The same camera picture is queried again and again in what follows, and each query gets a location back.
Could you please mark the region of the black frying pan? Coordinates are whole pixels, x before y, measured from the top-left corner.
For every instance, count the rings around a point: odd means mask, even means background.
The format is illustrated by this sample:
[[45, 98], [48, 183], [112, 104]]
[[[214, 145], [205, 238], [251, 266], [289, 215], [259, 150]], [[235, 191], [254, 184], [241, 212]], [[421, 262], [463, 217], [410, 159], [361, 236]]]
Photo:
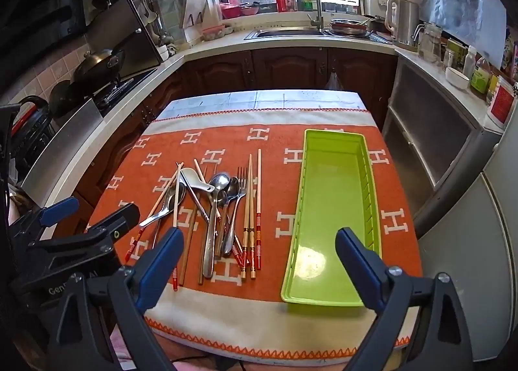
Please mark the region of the black frying pan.
[[139, 36], [142, 29], [136, 28], [131, 34], [116, 44], [112, 49], [102, 49], [94, 53], [84, 55], [84, 60], [73, 73], [73, 82], [111, 81], [115, 78], [126, 59], [125, 46], [134, 37]]

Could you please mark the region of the steel electric kettle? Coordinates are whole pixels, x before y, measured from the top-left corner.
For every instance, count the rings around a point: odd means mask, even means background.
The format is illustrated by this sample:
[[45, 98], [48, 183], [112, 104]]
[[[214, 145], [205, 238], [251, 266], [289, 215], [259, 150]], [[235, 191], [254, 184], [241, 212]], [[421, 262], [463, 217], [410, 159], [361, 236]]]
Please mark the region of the steel electric kettle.
[[416, 49], [413, 34], [419, 24], [419, 5], [410, 0], [387, 0], [385, 26], [394, 45]]

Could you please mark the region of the orange H-pattern cloth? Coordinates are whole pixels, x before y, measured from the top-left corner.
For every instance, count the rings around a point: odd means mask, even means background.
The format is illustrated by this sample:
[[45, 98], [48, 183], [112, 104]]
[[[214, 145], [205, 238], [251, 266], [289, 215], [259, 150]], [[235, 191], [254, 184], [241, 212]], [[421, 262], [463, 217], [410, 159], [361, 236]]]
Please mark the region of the orange H-pattern cloth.
[[185, 237], [181, 286], [168, 284], [145, 315], [165, 338], [251, 362], [341, 363], [355, 354], [375, 313], [335, 252], [337, 232], [347, 227], [385, 264], [422, 273], [407, 198], [364, 109], [162, 114], [114, 173], [92, 221], [129, 203], [146, 218], [179, 165], [251, 175], [234, 214], [246, 261], [212, 260], [200, 278], [210, 238], [186, 198], [169, 217]]

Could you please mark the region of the white bowl on counter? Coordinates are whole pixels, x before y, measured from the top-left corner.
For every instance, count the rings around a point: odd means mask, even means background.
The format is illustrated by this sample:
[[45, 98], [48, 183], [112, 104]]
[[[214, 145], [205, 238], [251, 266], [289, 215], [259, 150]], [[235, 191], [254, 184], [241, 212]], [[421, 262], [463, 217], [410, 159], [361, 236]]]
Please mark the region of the white bowl on counter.
[[470, 79], [450, 66], [445, 70], [445, 78], [448, 83], [459, 90], [467, 90], [469, 88]]

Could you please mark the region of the steel fork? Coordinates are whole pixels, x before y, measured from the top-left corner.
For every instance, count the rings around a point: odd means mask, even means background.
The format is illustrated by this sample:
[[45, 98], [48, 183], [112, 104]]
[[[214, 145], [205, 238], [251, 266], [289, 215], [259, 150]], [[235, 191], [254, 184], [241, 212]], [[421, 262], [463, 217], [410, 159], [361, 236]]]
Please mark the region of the steel fork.
[[239, 208], [239, 203], [242, 198], [246, 195], [247, 190], [247, 178], [248, 178], [248, 169], [244, 167], [239, 167], [237, 170], [237, 185], [230, 186], [230, 194], [231, 200], [235, 202], [233, 213], [231, 216], [230, 226], [227, 231], [227, 235], [224, 239], [222, 246], [222, 254], [224, 256], [228, 256], [231, 254], [233, 248], [233, 242], [235, 237], [235, 228], [236, 228], [236, 216]]

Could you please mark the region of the steel soup spoon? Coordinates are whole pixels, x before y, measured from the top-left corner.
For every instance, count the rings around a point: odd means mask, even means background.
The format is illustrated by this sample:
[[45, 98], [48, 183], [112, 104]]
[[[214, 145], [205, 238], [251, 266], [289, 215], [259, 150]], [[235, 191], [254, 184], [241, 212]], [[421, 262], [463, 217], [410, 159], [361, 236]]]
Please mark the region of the steel soup spoon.
[[162, 208], [157, 213], [152, 214], [139, 223], [139, 227], [145, 228], [157, 220], [168, 216], [170, 213], [173, 213], [174, 209], [179, 207], [184, 200], [185, 194], [186, 189], [183, 183], [179, 183], [178, 196], [175, 195], [175, 186], [169, 187], [164, 193]]

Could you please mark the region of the grey metal cabinet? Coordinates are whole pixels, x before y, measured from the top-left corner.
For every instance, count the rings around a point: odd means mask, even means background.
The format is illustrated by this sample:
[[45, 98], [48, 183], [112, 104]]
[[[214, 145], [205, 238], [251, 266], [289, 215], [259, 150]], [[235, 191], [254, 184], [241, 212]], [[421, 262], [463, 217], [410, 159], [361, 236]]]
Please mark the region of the grey metal cabinet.
[[422, 237], [471, 186], [503, 131], [484, 100], [450, 84], [439, 66], [405, 49], [396, 53], [382, 134]]

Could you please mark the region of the steel chopstick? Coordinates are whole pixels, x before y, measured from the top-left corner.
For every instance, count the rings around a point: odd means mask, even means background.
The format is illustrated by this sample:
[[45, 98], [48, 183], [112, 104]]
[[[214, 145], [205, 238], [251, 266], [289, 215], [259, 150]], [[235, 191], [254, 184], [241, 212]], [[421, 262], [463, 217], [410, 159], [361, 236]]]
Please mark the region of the steel chopstick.
[[200, 213], [200, 216], [208, 225], [209, 216], [207, 215], [206, 210], [203, 208], [201, 202], [199, 201], [197, 195], [195, 194], [194, 189], [191, 187], [188, 177], [185, 175], [186, 170], [187, 169], [185, 169], [183, 167], [180, 169], [180, 172], [179, 172], [180, 177], [184, 181], [185, 187], [187, 188], [187, 192], [190, 194], [190, 197], [191, 197], [192, 201], [194, 202], [195, 207], [197, 208], [198, 212]]

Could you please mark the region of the small steel spoon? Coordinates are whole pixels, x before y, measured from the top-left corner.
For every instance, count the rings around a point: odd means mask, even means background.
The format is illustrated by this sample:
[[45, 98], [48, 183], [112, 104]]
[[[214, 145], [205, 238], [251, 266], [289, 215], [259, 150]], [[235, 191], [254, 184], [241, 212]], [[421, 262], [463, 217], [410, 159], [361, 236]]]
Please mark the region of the small steel spoon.
[[239, 190], [239, 180], [238, 177], [231, 177], [230, 183], [225, 190], [225, 194], [227, 198], [225, 199], [225, 203], [222, 204], [222, 213], [220, 217], [220, 227], [218, 230], [218, 235], [216, 238], [215, 245], [215, 256], [217, 259], [221, 258], [224, 255], [224, 245], [225, 239], [227, 235], [227, 230], [229, 228], [229, 219], [228, 219], [228, 211], [230, 203], [237, 197]]

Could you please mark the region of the white ceramic soup spoon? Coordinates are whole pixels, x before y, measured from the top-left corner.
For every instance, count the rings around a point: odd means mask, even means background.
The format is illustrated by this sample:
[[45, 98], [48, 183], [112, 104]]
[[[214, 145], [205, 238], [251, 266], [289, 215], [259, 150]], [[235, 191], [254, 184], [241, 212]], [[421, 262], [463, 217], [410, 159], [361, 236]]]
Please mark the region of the white ceramic soup spoon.
[[182, 168], [180, 180], [186, 187], [190, 186], [194, 191], [204, 191], [206, 193], [214, 191], [214, 186], [200, 179], [197, 172], [192, 168]]

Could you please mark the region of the bamboo chopstick red end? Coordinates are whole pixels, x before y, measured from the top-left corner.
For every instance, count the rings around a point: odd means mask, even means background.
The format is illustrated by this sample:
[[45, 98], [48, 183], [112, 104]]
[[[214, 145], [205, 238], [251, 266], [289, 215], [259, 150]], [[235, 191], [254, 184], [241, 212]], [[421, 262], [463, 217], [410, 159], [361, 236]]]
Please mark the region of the bamboo chopstick red end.
[[253, 156], [248, 156], [248, 231], [249, 231], [249, 258], [250, 277], [256, 278], [255, 257], [254, 257], [254, 194], [253, 194]]
[[247, 250], [248, 250], [248, 229], [249, 229], [249, 196], [250, 196], [250, 182], [251, 182], [252, 161], [251, 154], [248, 156], [247, 180], [245, 186], [245, 210], [243, 217], [243, 239], [242, 239], [242, 279], [246, 279], [247, 267]]
[[255, 231], [256, 231], [256, 259], [257, 270], [262, 268], [262, 242], [261, 242], [261, 216], [262, 215], [262, 150], [257, 150], [257, 186], [256, 186], [256, 214], [255, 214]]

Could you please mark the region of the green plastic utensil tray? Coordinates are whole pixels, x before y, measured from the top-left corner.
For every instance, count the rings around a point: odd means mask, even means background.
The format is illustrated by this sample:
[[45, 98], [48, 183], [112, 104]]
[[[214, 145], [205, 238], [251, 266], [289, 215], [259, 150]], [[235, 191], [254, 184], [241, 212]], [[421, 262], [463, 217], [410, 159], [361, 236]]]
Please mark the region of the green plastic utensil tray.
[[334, 240], [350, 228], [382, 252], [377, 192], [363, 135], [307, 129], [291, 246], [281, 289], [286, 303], [359, 307]]

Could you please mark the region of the large steel spoon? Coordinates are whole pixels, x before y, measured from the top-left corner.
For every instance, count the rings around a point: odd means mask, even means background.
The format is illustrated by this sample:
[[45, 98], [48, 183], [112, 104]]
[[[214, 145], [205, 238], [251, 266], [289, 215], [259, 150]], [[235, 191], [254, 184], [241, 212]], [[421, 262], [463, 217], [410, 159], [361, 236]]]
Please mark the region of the large steel spoon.
[[216, 211], [220, 200], [220, 192], [224, 191], [230, 183], [230, 176], [226, 172], [220, 172], [214, 175], [210, 180], [210, 184], [214, 187], [211, 197], [211, 210], [209, 223], [206, 232], [206, 244], [203, 255], [202, 276], [205, 279], [211, 279], [214, 268], [214, 251], [215, 251], [215, 234], [216, 234]]

